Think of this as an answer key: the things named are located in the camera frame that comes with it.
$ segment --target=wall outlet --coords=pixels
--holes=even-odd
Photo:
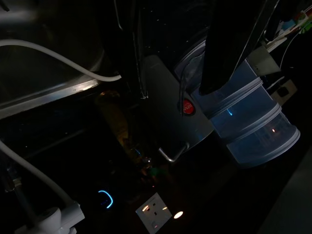
[[[158,193],[141,205],[136,213],[150,234],[156,233],[172,217]]]

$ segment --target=cable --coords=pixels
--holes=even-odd
[[[291,42],[289,42],[289,44],[288,44],[288,46],[286,47],[286,50],[285,50],[285,52],[284,52],[284,54],[283,54],[283,57],[282,57],[282,60],[281,60],[281,64],[280,64],[280,66],[279,66],[280,69],[282,68],[283,61],[284,61],[284,57],[285,57],[286,52],[287,52],[289,46],[291,45],[292,41],[293,41],[293,40],[294,40],[310,23],[311,23],[311,22],[307,23],[302,29],[300,29],[300,31],[293,37],[293,39],[291,40]]]
[[[49,50],[41,45],[37,45],[37,44],[34,44],[34,43],[31,43],[31,42],[28,42],[28,41],[24,41],[24,40],[16,40],[16,39],[5,39],[5,40],[0,40],[0,47],[1,46],[8,46],[8,45],[17,45],[17,46],[23,46],[23,47],[28,47],[28,48],[31,48],[31,49],[34,49],[34,50],[38,50],[38,51],[41,51],[47,55],[50,55],[60,61],[62,61],[63,63],[66,63],[68,66],[71,66],[72,68],[80,71],[81,73],[84,73],[86,74],[87,76],[90,76],[94,79],[98,79],[98,80],[101,80],[101,81],[106,81],[106,82],[110,82],[110,81],[116,81],[116,80],[119,80],[121,79],[121,76],[118,75],[118,76],[114,76],[114,77],[104,77],[104,76],[100,76],[100,75],[97,75],[93,72],[90,72],[88,71],[87,69],[79,66],[78,64],[74,63],[73,61],[70,61],[69,59],[65,58],[64,56],[62,55],[59,55],[58,53],[52,51],[52,50]]]
[[[2,141],[0,141],[0,150],[3,151],[8,157],[13,159],[15,162],[17,162],[19,165],[30,171],[33,175],[38,177],[43,183],[48,185],[64,201],[66,206],[73,204],[74,201],[59,185],[57,185],[42,171],[40,171],[32,164],[27,162],[24,158],[16,154],[13,150],[7,147]]]

